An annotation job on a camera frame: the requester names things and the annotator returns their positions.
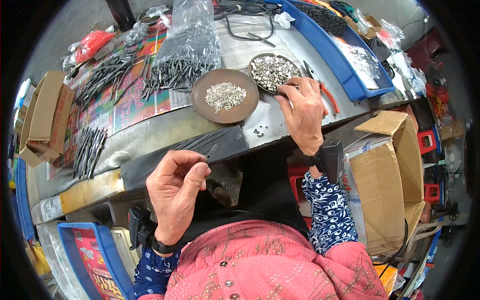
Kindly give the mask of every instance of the red plastic stool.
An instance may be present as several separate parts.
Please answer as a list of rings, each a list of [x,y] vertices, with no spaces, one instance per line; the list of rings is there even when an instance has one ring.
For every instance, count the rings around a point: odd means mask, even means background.
[[[305,195],[301,189],[301,181],[304,178],[306,171],[308,171],[308,167],[304,166],[302,163],[288,164],[288,181],[290,182],[297,203],[306,201]],[[303,220],[307,223],[307,227],[311,229],[312,218],[309,216],[303,216]]]
[[[432,129],[417,133],[417,139],[419,141],[420,154],[425,154],[437,148],[437,142]]]
[[[425,189],[423,200],[431,204],[437,204],[440,202],[440,184],[424,183]]]

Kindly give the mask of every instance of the pink jacket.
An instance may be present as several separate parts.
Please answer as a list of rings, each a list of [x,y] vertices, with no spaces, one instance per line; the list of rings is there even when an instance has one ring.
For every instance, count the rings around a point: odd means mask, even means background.
[[[337,298],[387,299],[363,244],[343,242],[321,256],[293,228],[249,220],[215,228],[185,246],[165,296],[139,299]]]

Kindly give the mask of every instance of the colorful poster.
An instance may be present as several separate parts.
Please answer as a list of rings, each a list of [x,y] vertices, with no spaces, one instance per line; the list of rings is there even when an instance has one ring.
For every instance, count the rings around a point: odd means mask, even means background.
[[[151,55],[147,76],[150,74],[155,54],[165,39],[166,33],[166,30],[157,31],[153,25],[150,27],[148,37],[141,42],[144,47],[137,56]],[[123,46],[116,51],[123,51]],[[79,70],[78,75],[69,82],[68,86],[75,90],[75,96],[80,94],[94,67],[105,59],[107,58],[83,66]],[[109,137],[145,119],[192,105],[189,95],[175,91],[169,92],[168,90],[152,93],[148,99],[141,99],[144,79],[142,77],[138,78],[138,75],[143,64],[144,59],[138,59],[125,76],[122,85],[118,87],[119,94],[132,81],[135,81],[135,83],[124,93],[115,107],[113,106],[115,95],[112,96],[113,100],[110,99],[112,86],[106,88],[89,108],[80,113],[80,116],[78,116],[77,105],[72,105],[67,125],[67,134],[65,135],[64,152],[57,159],[47,163],[47,180],[52,178],[62,168],[72,167],[79,134],[77,121],[80,128],[83,126],[104,128],[107,130],[107,137]]]
[[[125,300],[105,265],[94,231],[89,228],[72,228],[72,230],[85,268],[102,299]]]

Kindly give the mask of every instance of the pliers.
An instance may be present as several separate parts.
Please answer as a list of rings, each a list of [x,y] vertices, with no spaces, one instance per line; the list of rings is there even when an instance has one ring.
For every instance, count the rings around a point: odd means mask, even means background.
[[[317,73],[312,69],[312,67],[307,64],[306,61],[303,61],[303,64],[305,64],[305,69],[307,69],[308,77],[318,81],[318,84],[320,85],[320,90],[327,95],[328,99],[330,100],[330,103],[332,103],[333,106],[333,111],[334,111],[334,117],[336,117],[336,114],[340,113],[340,109],[338,108],[338,104],[336,103],[335,98],[333,95],[330,93],[330,91],[326,88],[325,82],[321,82],[320,79],[317,76]]]

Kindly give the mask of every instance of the white cloth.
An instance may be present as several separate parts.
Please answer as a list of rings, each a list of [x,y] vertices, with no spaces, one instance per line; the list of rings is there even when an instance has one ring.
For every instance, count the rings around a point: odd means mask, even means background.
[[[274,21],[279,23],[285,29],[290,28],[290,22],[295,21],[295,18],[292,18],[288,12],[283,12],[281,14],[276,14],[273,17]]]

